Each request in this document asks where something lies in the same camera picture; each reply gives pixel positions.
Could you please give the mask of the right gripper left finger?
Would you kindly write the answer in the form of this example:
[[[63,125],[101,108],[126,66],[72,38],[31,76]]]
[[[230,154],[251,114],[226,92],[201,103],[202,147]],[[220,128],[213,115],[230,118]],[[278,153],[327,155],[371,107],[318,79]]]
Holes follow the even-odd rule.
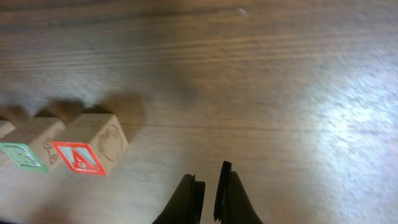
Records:
[[[199,224],[205,196],[205,182],[185,174],[170,200],[152,224]]]

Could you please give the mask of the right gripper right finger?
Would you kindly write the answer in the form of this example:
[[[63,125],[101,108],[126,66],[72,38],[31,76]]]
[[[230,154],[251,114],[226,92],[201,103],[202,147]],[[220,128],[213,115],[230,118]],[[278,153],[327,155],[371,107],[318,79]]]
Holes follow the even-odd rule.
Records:
[[[255,212],[232,163],[224,161],[214,206],[214,221],[221,224],[263,224]]]

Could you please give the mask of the red A block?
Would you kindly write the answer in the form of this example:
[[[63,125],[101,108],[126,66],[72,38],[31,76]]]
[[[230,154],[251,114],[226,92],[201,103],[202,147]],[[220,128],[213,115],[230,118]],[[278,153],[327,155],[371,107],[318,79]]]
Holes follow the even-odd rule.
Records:
[[[109,175],[128,141],[115,114],[83,113],[52,145],[70,170],[79,174]]]

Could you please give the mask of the green R block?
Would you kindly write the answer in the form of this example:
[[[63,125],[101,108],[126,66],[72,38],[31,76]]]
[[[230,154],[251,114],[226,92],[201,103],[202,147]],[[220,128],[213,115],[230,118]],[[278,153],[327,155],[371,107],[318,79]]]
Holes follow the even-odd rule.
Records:
[[[52,141],[64,129],[58,118],[32,118],[1,139],[1,151],[20,169],[49,173],[62,161]]]

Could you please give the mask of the yellow C block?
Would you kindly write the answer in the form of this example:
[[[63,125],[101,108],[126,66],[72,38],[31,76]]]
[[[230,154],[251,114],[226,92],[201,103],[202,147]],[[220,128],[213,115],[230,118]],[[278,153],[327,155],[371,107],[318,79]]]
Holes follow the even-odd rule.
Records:
[[[9,134],[15,129],[15,126],[10,121],[0,120],[0,138]]]

